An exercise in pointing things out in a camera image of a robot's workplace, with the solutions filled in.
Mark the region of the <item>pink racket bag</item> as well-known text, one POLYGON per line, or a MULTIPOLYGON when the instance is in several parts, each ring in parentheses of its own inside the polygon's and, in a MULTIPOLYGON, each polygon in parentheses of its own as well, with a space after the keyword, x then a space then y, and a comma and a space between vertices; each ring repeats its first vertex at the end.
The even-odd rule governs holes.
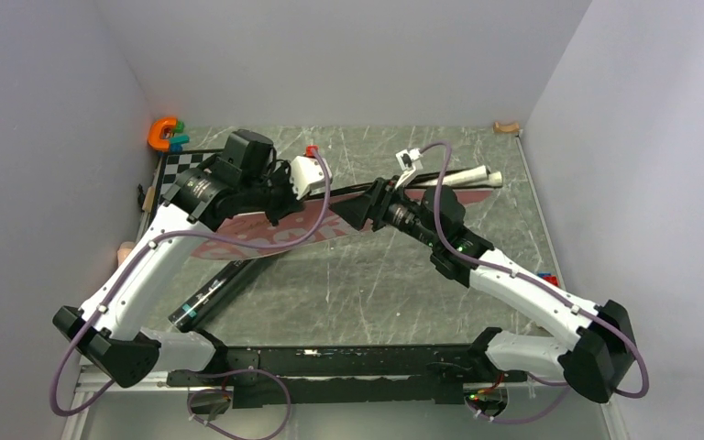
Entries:
MULTIPOLYGON (((332 190, 330 202, 344 201, 345 199, 360 195, 370 185, 371 183, 363 183, 332 190)), ((423 198, 425 191, 432 187, 434 186, 411 186, 410 183, 405 188, 405 194, 409 199, 417 202, 423 198)), ((499 189, 489 187, 453 188, 455 188, 456 198, 464 206, 480 203, 490 196, 494 189, 499 189)), ((271 225, 264 213, 241 214, 232 219, 225 220, 217 229, 216 234, 221 237, 232 237, 239 241, 260 245, 279 244, 282 246, 283 243, 292 241, 306 234, 320 214, 322 202, 322 194, 313 194, 304 201, 302 211, 289 214, 281 219, 277 226, 271 225)), ((311 237, 302 242, 300 246, 355 235, 357 233, 357 230, 344 222, 328 208, 319 228, 311 237)), ((191 256, 205 260, 248 260, 279 254, 288 248, 289 247, 259 249, 207 240, 197 247, 192 252, 191 256)))

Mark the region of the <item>black shuttlecock tube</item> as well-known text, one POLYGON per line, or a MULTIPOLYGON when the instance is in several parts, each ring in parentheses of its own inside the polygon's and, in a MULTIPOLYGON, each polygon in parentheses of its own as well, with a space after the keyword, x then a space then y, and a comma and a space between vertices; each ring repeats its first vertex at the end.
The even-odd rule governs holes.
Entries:
POLYGON ((168 316, 169 323, 181 333, 201 329, 278 259, 278 256, 270 256, 227 262, 168 316))

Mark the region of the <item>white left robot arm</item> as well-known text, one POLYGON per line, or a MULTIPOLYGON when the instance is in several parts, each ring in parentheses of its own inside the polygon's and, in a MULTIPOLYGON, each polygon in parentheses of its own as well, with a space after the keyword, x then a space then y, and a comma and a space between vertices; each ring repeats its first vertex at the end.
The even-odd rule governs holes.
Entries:
POLYGON ((277 159, 269 138, 234 131, 220 152, 177 175, 145 235, 115 274, 81 306, 61 307, 54 325, 122 388, 153 371, 174 370, 189 370, 202 384, 216 384, 226 373, 227 346, 206 333, 148 329, 150 305, 224 221, 263 214, 276 226, 301 211, 303 199, 323 187, 327 176, 317 158, 277 159))

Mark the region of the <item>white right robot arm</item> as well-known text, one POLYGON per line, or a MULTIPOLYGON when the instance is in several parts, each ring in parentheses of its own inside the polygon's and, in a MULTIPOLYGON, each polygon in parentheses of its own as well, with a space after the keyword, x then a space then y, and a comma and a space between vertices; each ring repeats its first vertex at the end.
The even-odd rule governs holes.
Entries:
POLYGON ((469 347, 468 367, 479 380, 521 371, 580 396, 606 403, 640 352, 627 309, 597 304, 564 291, 524 269, 465 226, 465 206, 450 187, 430 187, 414 200, 392 181, 376 180, 362 194, 331 203, 331 211, 356 230, 391 226, 431 249, 445 278, 487 293, 540 325, 546 336, 483 331, 469 347))

